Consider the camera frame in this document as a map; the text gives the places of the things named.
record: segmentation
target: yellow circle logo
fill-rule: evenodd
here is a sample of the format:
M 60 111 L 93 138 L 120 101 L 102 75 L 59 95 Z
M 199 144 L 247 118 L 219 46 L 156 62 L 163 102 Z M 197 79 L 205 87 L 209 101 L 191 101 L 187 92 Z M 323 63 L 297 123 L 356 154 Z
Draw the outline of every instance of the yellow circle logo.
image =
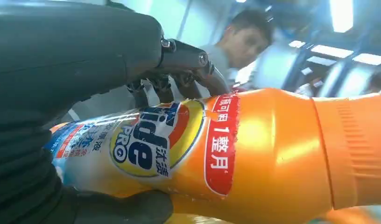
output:
M 138 119 L 122 121 L 110 142 L 114 164 L 136 177 L 169 177 L 197 140 L 203 114 L 201 102 L 188 100 L 149 107 Z

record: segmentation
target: hand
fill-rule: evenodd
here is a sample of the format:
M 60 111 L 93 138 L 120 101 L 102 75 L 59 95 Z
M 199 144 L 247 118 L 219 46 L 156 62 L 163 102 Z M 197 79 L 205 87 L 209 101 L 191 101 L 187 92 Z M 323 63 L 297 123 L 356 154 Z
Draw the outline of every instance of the hand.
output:
M 74 189 L 69 193 L 69 203 L 64 207 L 69 210 L 67 215 L 75 214 L 71 224 L 163 224 L 173 212 L 170 196 L 156 190 L 127 198 L 115 198 L 95 192 L 78 192 Z

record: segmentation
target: fluorescent light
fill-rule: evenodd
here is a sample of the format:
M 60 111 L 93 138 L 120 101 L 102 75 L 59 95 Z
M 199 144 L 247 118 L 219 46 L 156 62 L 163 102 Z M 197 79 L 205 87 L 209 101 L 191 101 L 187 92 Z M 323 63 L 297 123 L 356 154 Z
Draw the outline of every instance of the fluorescent light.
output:
M 308 62 L 313 62 L 313 63 L 316 63 L 316 64 L 322 64 L 322 65 L 325 65 L 325 66 L 331 66 L 331 65 L 336 63 L 335 60 L 326 59 L 326 58 L 317 57 L 317 56 L 310 57 L 310 58 L 307 59 L 307 61 Z
M 304 75 L 306 76 L 306 75 L 312 73 L 313 70 L 311 70 L 311 69 L 308 67 L 308 68 L 303 69 L 301 72 L 302 72 L 302 74 L 304 74 Z
M 302 42 L 302 41 L 293 41 L 293 42 L 289 43 L 288 45 L 290 47 L 293 47 L 293 48 L 300 48 L 304 44 L 305 44 L 305 42 Z
M 353 27 L 353 0 L 330 0 L 332 26 L 344 33 Z
M 333 48 L 324 45 L 317 45 L 311 49 L 313 52 L 317 52 L 324 55 L 331 55 L 334 57 L 345 58 L 353 53 L 352 50 L 345 50 L 340 48 Z
M 379 55 L 371 55 L 371 54 L 359 54 L 355 58 L 353 58 L 356 62 L 362 62 L 371 65 L 379 65 L 381 64 L 381 56 Z

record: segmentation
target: man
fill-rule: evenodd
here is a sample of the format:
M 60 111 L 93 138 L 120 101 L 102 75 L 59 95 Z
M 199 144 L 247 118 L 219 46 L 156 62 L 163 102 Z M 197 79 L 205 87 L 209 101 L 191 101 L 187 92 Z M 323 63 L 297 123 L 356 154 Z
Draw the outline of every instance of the man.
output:
M 214 66 L 221 72 L 228 85 L 230 68 L 242 69 L 256 60 L 258 55 L 272 43 L 272 28 L 265 16 L 257 10 L 244 10 L 233 18 L 224 31 L 221 40 L 214 45 L 200 47 Z M 197 83 L 202 97 L 209 97 L 206 88 Z M 178 91 L 173 85 L 173 93 L 178 98 Z
M 323 86 L 322 77 L 316 73 L 311 71 L 306 75 L 306 83 L 301 85 L 295 93 L 301 94 L 307 97 L 316 97 L 321 87 Z
M 373 74 L 369 79 L 369 84 L 364 91 L 366 94 L 381 91 L 381 71 Z

